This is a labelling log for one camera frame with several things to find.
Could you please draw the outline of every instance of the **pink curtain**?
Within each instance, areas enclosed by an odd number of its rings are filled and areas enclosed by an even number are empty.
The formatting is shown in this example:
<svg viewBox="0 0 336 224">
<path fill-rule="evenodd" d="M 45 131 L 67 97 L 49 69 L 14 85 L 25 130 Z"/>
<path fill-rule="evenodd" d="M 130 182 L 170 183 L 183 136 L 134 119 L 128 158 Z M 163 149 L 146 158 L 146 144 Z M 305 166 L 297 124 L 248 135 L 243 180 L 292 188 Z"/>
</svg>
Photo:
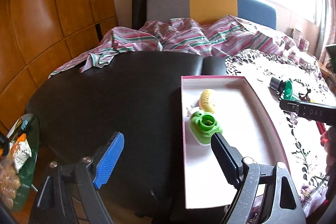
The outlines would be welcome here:
<svg viewBox="0 0 336 224">
<path fill-rule="evenodd" d="M 325 44 L 326 45 L 331 45 L 336 43 L 336 0 L 331 0 L 330 1 L 330 13 L 331 13 L 331 20 L 330 22 L 327 21 L 327 24 L 330 24 L 330 31 L 329 33 L 326 33 L 327 37 L 325 37 Z M 327 53 L 327 50 L 325 47 L 323 47 L 321 55 L 320 55 L 320 61 L 323 63 L 325 66 L 328 64 L 328 59 L 329 55 Z"/>
</svg>

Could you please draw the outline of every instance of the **black leather chair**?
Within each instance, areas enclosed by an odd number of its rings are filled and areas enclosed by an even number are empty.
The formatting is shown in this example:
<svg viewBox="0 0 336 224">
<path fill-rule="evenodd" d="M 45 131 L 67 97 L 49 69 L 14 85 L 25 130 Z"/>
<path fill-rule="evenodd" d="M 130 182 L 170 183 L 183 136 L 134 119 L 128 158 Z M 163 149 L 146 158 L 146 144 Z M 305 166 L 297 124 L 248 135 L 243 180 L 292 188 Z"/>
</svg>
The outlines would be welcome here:
<svg viewBox="0 0 336 224">
<path fill-rule="evenodd" d="M 177 197 L 184 193 L 180 78 L 224 75 L 225 60 L 140 51 L 78 70 L 51 77 L 27 103 L 40 120 L 41 141 L 70 163 L 122 132 L 124 151 L 100 195 L 139 215 L 167 215 L 174 197 L 184 199 Z"/>
</svg>

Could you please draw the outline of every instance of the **white box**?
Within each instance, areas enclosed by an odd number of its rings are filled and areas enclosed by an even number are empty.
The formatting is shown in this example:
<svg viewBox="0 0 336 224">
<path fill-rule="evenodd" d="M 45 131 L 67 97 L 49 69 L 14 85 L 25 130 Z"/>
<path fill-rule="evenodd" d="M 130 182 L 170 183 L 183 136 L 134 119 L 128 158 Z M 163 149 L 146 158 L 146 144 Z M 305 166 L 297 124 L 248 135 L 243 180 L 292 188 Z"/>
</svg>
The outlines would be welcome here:
<svg viewBox="0 0 336 224">
<path fill-rule="evenodd" d="M 188 109 L 198 105 L 203 90 L 216 90 L 215 118 L 223 136 L 243 157 L 259 164 L 288 161 L 278 133 L 257 94 L 240 76 L 182 76 L 185 207 L 212 208 L 230 204 L 236 189 L 227 183 L 211 146 L 201 146 L 189 129 Z M 257 195 L 263 194 L 259 187 Z"/>
</svg>

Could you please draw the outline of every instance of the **striped bedsheet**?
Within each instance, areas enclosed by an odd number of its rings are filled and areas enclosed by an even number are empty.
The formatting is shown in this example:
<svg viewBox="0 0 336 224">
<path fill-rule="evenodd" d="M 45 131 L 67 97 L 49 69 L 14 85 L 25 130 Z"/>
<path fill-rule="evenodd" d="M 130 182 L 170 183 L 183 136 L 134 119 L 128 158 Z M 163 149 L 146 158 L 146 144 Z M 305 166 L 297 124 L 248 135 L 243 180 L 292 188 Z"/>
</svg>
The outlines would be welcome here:
<svg viewBox="0 0 336 224">
<path fill-rule="evenodd" d="M 300 58 L 295 42 L 283 32 L 238 17 L 226 16 L 210 25 L 199 25 L 190 18 L 175 18 L 169 23 L 148 21 L 140 30 L 115 27 L 97 47 L 60 66 L 49 77 L 86 61 L 80 72 L 108 65 L 113 57 L 127 51 L 178 51 L 201 56 L 228 57 L 243 49 L 287 56 L 293 65 Z"/>
</svg>

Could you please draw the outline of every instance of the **green plastic object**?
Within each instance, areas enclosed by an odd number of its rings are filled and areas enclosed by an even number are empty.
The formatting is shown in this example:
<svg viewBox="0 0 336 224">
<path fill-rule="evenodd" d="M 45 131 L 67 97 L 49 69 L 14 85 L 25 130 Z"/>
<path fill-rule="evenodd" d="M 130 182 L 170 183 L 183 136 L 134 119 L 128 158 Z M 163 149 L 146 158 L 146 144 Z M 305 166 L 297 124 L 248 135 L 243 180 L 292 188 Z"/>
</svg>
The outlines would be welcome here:
<svg viewBox="0 0 336 224">
<path fill-rule="evenodd" d="M 300 100 L 299 94 L 293 92 L 293 86 L 291 81 L 288 80 L 285 82 L 285 88 L 283 90 L 284 90 L 283 92 L 284 100 L 293 100 L 293 101 Z"/>
<path fill-rule="evenodd" d="M 37 152 L 40 142 L 40 128 L 37 116 L 33 114 L 25 114 L 21 118 L 23 121 L 28 121 L 28 124 L 23 131 L 26 133 L 27 141 L 31 149 L 31 157 L 22 166 L 18 174 L 21 186 L 16 192 L 14 206 L 11 209 L 13 213 L 17 213 L 22 209 L 29 195 L 29 190 L 33 182 Z"/>
<path fill-rule="evenodd" d="M 211 136 L 223 129 L 210 112 L 199 110 L 190 117 L 190 130 L 200 145 L 209 145 Z"/>
<path fill-rule="evenodd" d="M 331 70 L 332 73 L 336 73 L 336 44 L 331 44 L 331 45 L 326 45 L 325 49 L 327 50 L 330 59 L 330 65 L 331 65 Z"/>
</svg>

